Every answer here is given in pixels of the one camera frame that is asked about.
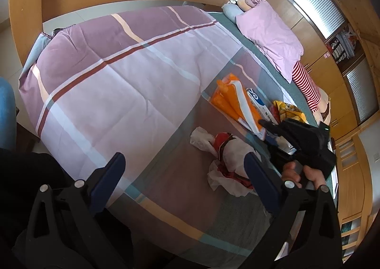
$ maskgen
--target person's leg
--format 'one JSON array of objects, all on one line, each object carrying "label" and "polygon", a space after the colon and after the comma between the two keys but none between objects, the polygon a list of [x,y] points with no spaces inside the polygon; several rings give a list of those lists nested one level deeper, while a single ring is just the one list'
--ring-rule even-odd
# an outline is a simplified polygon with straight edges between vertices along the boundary
[{"label": "person's leg", "polygon": [[12,86],[0,77],[0,148],[16,147],[16,101]]}]

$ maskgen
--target metal screw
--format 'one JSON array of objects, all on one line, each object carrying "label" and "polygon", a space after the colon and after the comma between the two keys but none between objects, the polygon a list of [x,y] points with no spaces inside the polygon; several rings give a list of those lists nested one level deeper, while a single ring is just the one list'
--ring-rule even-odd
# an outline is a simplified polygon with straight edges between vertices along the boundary
[{"label": "metal screw", "polygon": [[329,187],[327,185],[321,185],[321,191],[323,193],[328,193],[330,190],[329,190]]},{"label": "metal screw", "polygon": [[84,181],[83,180],[77,180],[77,181],[75,181],[74,186],[76,188],[81,188],[84,186]]},{"label": "metal screw", "polygon": [[294,184],[293,181],[286,180],[286,181],[285,181],[285,186],[286,186],[288,189],[292,189],[292,188],[295,187],[296,185]]},{"label": "metal screw", "polygon": [[39,190],[43,193],[46,192],[49,189],[49,186],[47,184],[43,184],[40,186]]}]

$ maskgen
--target orange bag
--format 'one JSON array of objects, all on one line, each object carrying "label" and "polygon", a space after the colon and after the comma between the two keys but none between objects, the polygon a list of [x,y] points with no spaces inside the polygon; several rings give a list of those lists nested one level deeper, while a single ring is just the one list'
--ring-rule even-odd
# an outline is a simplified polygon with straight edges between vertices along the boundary
[{"label": "orange bag", "polygon": [[266,130],[259,124],[262,117],[250,102],[238,77],[229,74],[223,80],[217,80],[217,84],[211,104],[264,140]]}]

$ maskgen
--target yellow snack bag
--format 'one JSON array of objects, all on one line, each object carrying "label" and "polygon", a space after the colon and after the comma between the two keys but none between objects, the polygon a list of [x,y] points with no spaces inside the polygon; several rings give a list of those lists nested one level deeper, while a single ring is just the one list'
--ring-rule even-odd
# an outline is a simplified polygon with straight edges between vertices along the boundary
[{"label": "yellow snack bag", "polygon": [[280,114],[280,120],[283,121],[286,118],[292,118],[303,123],[307,123],[305,114],[296,106],[287,104],[281,101],[273,101],[273,104],[277,107]]}]

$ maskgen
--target red and white cloth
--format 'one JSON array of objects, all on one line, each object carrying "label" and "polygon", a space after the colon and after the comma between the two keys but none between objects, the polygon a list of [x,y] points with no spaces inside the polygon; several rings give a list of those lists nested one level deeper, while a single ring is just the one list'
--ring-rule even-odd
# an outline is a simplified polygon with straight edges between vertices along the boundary
[{"label": "red and white cloth", "polygon": [[319,88],[316,86],[310,75],[306,72],[306,69],[299,61],[297,61],[293,68],[292,78],[299,90],[305,96],[311,112],[315,113],[318,110],[321,94],[319,92]]}]

